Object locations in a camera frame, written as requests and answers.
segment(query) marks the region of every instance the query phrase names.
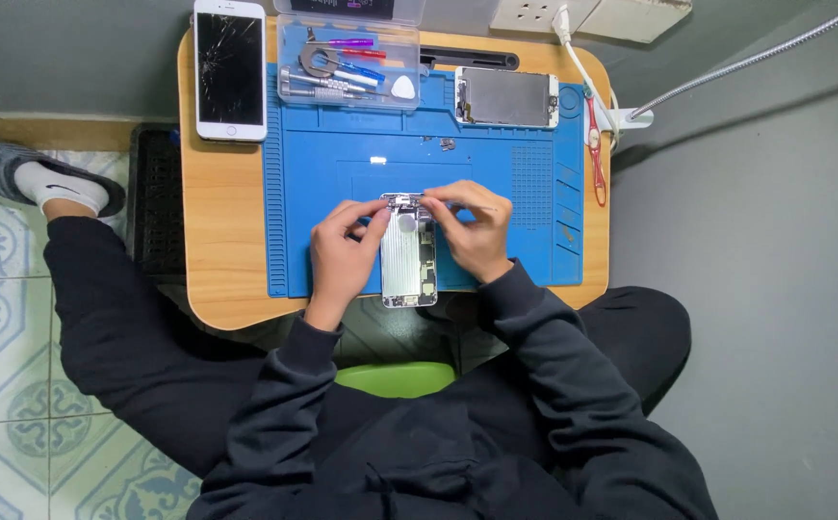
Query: white sock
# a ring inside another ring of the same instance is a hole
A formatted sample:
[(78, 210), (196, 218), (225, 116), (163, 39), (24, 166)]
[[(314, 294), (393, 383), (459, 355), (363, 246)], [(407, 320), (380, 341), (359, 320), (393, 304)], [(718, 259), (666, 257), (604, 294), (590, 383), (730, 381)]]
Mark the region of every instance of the white sock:
[(91, 209), (95, 215), (107, 206), (108, 196), (98, 183), (56, 173), (40, 163), (24, 163), (15, 171), (15, 184), (25, 197), (43, 205), (51, 199), (66, 199)]

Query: black sweatpants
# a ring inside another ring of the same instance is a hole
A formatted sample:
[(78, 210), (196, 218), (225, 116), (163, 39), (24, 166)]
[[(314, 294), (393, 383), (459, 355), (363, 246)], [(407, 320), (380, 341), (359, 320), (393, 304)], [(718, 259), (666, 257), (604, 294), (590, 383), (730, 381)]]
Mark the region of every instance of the black sweatpants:
[[(62, 323), (62, 363), (78, 388), (199, 477), (225, 450), (230, 417), (249, 398), (265, 352), (199, 330), (147, 280), (106, 225), (60, 218), (43, 255)], [(689, 316), (652, 289), (610, 289), (580, 311), (595, 345), (652, 406), (690, 348)], [(508, 453), (549, 467), (553, 457), (511, 352), (419, 399), (465, 403)], [(310, 445), (319, 464), (345, 437), (397, 400), (333, 384)]]

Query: phone screen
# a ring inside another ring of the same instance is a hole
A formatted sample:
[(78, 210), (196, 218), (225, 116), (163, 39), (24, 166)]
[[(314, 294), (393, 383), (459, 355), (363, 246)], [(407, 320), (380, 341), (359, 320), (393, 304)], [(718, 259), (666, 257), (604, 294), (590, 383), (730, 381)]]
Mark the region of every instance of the phone screen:
[(262, 125), (261, 18), (196, 13), (200, 121)]

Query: tiled floor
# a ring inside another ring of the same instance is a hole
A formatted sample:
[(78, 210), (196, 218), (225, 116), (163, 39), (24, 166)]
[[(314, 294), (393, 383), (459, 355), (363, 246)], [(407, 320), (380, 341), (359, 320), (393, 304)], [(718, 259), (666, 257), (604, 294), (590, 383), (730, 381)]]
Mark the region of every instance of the tiled floor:
[[(52, 154), (127, 185), (125, 154)], [(125, 221), (108, 224), (119, 234)], [(36, 208), (0, 200), (0, 520), (181, 519), (200, 481), (63, 373), (45, 242)], [(165, 290), (184, 303), (183, 287)], [(412, 311), (385, 309), (378, 298), (355, 301), (345, 323), (339, 366), (449, 362), (459, 351), (466, 371), (505, 348), (480, 331), (458, 336)], [(222, 334), (270, 349), (288, 327), (285, 316)]]

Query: hand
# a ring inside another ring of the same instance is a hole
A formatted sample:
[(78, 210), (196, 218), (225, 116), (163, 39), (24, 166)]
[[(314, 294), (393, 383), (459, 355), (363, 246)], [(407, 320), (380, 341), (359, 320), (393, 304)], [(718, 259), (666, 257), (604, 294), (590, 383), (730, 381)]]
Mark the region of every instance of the hand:
[[(370, 217), (365, 227), (358, 222)], [(343, 201), (309, 233), (312, 297), (303, 319), (316, 328), (335, 330), (348, 304), (371, 276), (380, 239), (387, 231), (387, 201)], [(353, 235), (361, 242), (349, 237)]]
[[(460, 222), (455, 217), (459, 208), (450, 209), (442, 201), (464, 205), (476, 221)], [(512, 268), (513, 264), (505, 254), (505, 233), (512, 216), (512, 203), (508, 199), (476, 182), (458, 181), (425, 190), (425, 196), (419, 202), (441, 226), (454, 261), (482, 283), (489, 283)]]

